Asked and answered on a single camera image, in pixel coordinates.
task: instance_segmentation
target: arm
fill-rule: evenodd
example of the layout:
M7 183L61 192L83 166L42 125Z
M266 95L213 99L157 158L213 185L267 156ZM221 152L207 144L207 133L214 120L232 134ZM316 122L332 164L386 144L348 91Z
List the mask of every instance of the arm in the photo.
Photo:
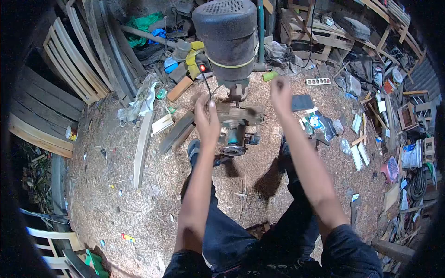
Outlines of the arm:
M213 160L220 134L220 124L213 101L209 102L210 122L204 113L203 106L207 98L208 95L203 95L195 105L195 123L201 139L201 148L179 212L175 252L182 249L202 252L210 205Z
M324 242L334 228L348 224L348 219L337 199L328 171L293 116L292 93L287 81L279 78L272 81L271 102L286 135L301 186L317 214Z

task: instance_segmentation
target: white wooden chair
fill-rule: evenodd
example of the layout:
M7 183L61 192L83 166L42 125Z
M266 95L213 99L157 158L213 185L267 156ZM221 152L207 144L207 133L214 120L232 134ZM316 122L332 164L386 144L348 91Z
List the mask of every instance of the white wooden chair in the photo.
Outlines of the white wooden chair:
M71 249L73 251L79 251L84 248L80 246L79 240L77 239L77 235L75 232L52 232L52 231L44 231L37 230L33 228L28 228L28 233L34 237L38 238L46 238L48 240L49 245L36 244L36 247L44 250L51 250L53 252L53 257L50 256L42 256L42 258L46 261L48 266L51 269L61 270L64 275L59 275L59 277L69 277L66 269L68 269L67 264L65 263L66 257L59 257L57 255L56 249L54 248L53 239L68 239L71 244Z

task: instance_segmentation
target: dark jeans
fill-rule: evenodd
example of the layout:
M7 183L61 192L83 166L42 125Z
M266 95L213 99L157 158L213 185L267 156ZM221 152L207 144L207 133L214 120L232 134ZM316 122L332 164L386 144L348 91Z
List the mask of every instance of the dark jeans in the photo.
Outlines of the dark jeans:
M190 160L192 172L197 159L198 154L195 154ZM310 259L319 235L318 223L293 166L285 168L289 177L287 188L294 201L261 240L250 235L217 208L218 199L215 197L215 186L212 182L202 253L216 274L238 267L243 260L269 264L285 263L284 260L295 263L297 260ZM188 182L184 185L182 197Z

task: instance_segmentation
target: pink plastic stool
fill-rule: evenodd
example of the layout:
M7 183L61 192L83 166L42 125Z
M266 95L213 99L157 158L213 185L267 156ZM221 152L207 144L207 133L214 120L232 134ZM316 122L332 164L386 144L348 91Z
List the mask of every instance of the pink plastic stool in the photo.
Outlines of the pink plastic stool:
M384 173L386 176L385 182L393 182L396 180L399 174L399 165L397 165L396 159L390 157L381 167L380 172Z

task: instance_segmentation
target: yellow cloth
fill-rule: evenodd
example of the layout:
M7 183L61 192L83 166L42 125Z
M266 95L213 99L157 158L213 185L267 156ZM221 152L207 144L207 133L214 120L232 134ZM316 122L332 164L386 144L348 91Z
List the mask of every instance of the yellow cloth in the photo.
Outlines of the yellow cloth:
M198 65L196 65L195 62L196 52L204 48L204 43L202 41L194 41L190 44L192 45L192 49L189 51L189 54L187 54L186 64L190 77L192 80L195 80L195 78L201 73L198 69Z

